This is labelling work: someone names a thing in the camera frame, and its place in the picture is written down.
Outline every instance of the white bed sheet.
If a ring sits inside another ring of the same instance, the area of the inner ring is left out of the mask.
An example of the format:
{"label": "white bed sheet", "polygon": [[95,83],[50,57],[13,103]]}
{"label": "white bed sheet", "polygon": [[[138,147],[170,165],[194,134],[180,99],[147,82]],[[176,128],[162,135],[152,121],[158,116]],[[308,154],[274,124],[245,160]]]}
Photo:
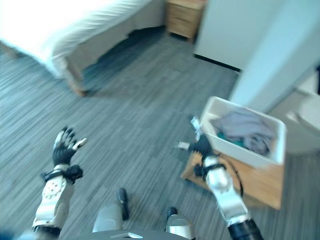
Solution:
{"label": "white bed sheet", "polygon": [[0,40],[32,56],[57,78],[65,56],[125,21],[152,0],[0,0]]}

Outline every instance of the bed frame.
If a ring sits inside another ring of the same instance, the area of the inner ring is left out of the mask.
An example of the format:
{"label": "bed frame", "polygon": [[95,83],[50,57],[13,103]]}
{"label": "bed frame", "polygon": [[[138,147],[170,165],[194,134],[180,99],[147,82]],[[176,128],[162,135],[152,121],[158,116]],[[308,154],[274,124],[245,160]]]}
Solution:
{"label": "bed frame", "polygon": [[[162,26],[164,19],[165,0],[151,1],[134,16],[81,43],[70,55],[66,56],[67,70],[64,71],[63,78],[77,95],[86,96],[82,75],[86,67],[96,63],[107,51],[128,38],[132,31]],[[1,47],[13,58],[18,57],[15,49],[3,43]]]}

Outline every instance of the baseboard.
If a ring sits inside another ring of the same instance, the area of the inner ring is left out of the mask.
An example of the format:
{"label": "baseboard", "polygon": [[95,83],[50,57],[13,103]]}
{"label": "baseboard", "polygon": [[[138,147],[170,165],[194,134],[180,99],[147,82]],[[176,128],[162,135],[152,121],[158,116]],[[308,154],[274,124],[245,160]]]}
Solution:
{"label": "baseboard", "polygon": [[237,71],[237,72],[239,72],[239,73],[242,71],[241,69],[239,69],[239,68],[237,68],[237,67],[230,66],[230,65],[225,64],[225,63],[223,63],[223,62],[216,61],[216,60],[213,60],[213,59],[211,59],[211,58],[207,58],[207,57],[205,57],[205,56],[201,56],[201,55],[198,55],[198,54],[193,54],[193,56],[194,56],[195,58],[197,58],[197,59],[201,59],[201,60],[207,61],[207,62],[212,63],[212,64],[217,64],[217,65],[219,65],[219,66],[221,66],[221,67],[225,67],[225,68],[227,68],[227,69],[231,69],[231,70]]}

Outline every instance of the wooden table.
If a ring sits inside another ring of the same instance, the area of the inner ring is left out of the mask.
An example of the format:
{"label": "wooden table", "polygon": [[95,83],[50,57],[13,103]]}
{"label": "wooden table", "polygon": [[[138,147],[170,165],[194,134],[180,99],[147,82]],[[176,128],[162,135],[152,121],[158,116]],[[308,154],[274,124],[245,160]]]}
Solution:
{"label": "wooden table", "polygon": [[166,0],[166,30],[194,41],[206,0]]}
{"label": "wooden table", "polygon": [[[241,177],[245,193],[243,199],[248,206],[256,207],[261,206],[261,203],[263,203],[274,209],[279,210],[281,208],[284,165],[272,165],[265,169],[259,169],[222,154],[219,160],[226,165],[233,178],[233,185],[237,190],[240,189],[238,179],[226,159],[235,166]],[[181,178],[188,179],[208,189],[203,179],[194,174],[194,165],[196,164],[201,164],[201,155],[193,153],[181,174]]]}

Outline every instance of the folded clothes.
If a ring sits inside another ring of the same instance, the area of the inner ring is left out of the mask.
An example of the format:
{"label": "folded clothes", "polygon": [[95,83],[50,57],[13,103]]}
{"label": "folded clothes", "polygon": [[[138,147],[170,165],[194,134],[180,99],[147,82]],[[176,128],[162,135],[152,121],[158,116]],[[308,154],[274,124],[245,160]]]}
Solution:
{"label": "folded clothes", "polygon": [[245,108],[238,108],[221,118],[211,119],[210,123],[223,139],[235,144],[240,141],[244,148],[263,156],[270,152],[275,138],[272,128],[260,116]]}

